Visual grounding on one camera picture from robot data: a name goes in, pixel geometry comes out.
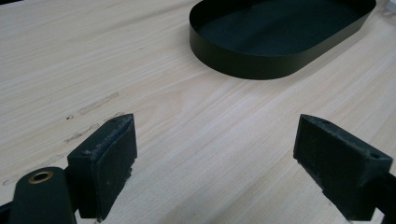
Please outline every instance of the table surface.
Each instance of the table surface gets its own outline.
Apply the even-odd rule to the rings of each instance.
[[[191,52],[198,2],[0,6],[0,204],[23,175],[64,168],[106,120],[134,113],[138,158],[104,223],[348,223],[292,157],[298,120],[327,119],[396,158],[396,15],[377,1],[300,71],[244,80]]]

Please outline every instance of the light wood surface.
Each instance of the light wood surface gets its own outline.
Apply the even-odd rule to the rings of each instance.
[[[107,119],[134,113],[138,158],[104,223],[348,223],[292,149],[304,113],[396,158],[396,15],[387,1],[302,70],[264,81],[195,58],[189,13],[198,2],[0,6],[0,204],[23,175],[64,168]]]

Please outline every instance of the black container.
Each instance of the black container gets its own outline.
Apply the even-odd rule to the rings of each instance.
[[[191,49],[233,77],[285,77],[356,33],[374,8],[375,0],[204,0],[190,13]]]

